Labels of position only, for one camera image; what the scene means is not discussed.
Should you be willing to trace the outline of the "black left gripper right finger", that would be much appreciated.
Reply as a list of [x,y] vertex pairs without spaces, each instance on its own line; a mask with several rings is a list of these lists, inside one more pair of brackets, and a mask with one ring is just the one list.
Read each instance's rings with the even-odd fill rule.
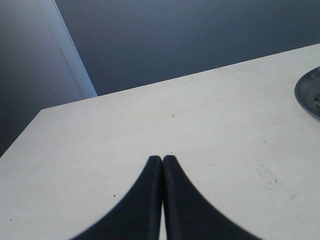
[[214,208],[189,180],[177,158],[163,159],[163,198],[168,240],[257,240]]

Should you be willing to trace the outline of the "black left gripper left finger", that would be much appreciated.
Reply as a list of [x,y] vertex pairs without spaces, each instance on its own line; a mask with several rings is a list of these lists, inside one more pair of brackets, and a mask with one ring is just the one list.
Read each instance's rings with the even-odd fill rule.
[[163,200],[163,163],[150,156],[127,194],[74,240],[158,240]]

